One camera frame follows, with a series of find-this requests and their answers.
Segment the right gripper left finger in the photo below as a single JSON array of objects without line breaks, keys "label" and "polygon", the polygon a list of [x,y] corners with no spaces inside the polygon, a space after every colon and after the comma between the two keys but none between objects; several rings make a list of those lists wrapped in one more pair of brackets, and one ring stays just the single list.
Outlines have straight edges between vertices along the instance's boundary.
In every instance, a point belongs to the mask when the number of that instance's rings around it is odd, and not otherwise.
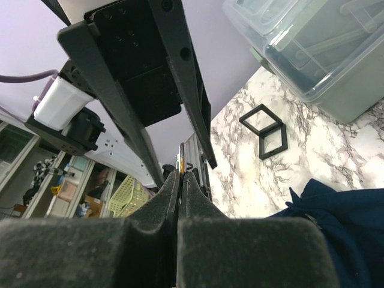
[{"label": "right gripper left finger", "polygon": [[172,287],[179,173],[127,218],[1,221],[2,287]]}]

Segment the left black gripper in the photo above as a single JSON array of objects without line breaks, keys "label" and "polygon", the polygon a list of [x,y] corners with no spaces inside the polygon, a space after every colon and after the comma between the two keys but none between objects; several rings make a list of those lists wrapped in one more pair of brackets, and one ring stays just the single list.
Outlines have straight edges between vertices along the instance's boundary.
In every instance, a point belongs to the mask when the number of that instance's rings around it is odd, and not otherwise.
[{"label": "left black gripper", "polygon": [[86,9],[80,18],[87,24],[60,30],[58,42],[124,137],[113,148],[102,144],[91,157],[145,186],[162,186],[163,173],[144,126],[184,107],[204,159],[216,168],[211,104],[182,1],[113,1]]}]

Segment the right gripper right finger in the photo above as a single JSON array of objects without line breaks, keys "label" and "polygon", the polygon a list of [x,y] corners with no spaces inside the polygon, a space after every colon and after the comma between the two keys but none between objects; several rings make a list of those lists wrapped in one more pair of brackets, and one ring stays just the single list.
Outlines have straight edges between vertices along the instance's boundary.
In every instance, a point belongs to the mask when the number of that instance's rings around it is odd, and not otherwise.
[{"label": "right gripper right finger", "polygon": [[178,287],[338,287],[318,228],[302,218],[225,216],[199,190],[182,185]]}]

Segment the round colourful brooch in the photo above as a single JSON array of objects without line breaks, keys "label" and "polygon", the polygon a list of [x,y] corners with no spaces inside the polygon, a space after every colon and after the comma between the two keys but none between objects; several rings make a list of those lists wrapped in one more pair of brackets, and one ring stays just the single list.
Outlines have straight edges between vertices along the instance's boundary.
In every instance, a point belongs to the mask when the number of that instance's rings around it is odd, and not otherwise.
[{"label": "round colourful brooch", "polygon": [[187,169],[187,162],[185,159],[185,146],[184,143],[181,143],[179,146],[179,153],[178,153],[178,170],[180,175],[182,176]]}]

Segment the navy blue t-shirt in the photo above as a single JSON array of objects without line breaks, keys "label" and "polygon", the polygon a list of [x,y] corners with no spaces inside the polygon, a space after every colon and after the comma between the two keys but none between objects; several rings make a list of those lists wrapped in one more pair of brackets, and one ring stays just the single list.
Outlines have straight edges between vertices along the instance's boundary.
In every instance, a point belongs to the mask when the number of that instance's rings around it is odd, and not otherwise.
[{"label": "navy blue t-shirt", "polygon": [[341,287],[383,287],[383,189],[337,192],[311,179],[275,217],[312,222],[326,239]]}]

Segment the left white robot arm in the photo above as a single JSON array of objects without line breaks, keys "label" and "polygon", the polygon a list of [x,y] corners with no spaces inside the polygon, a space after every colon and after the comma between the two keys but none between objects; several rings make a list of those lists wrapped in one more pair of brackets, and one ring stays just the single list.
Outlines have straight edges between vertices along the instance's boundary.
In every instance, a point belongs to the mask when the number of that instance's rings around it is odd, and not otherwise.
[{"label": "left white robot arm", "polygon": [[181,1],[45,5],[65,24],[57,36],[68,56],[61,76],[98,100],[118,129],[81,105],[67,136],[75,154],[159,187],[162,164],[186,159],[192,133],[198,160],[217,166],[211,105]]}]

